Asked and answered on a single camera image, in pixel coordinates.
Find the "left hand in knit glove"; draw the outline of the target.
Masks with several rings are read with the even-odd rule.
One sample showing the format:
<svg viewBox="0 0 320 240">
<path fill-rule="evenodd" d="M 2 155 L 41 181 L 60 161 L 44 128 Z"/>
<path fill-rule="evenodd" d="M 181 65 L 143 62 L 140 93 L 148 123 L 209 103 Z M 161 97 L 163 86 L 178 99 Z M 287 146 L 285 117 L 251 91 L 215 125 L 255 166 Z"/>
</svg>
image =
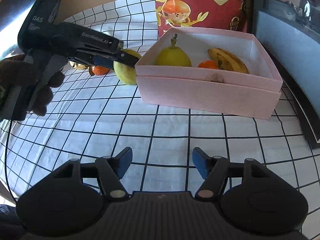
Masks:
<svg viewBox="0 0 320 240">
<path fill-rule="evenodd" d="M 1 119 L 23 121 L 29 112 L 44 116 L 67 63 L 64 56 L 37 49 L 1 60 Z"/>
</svg>

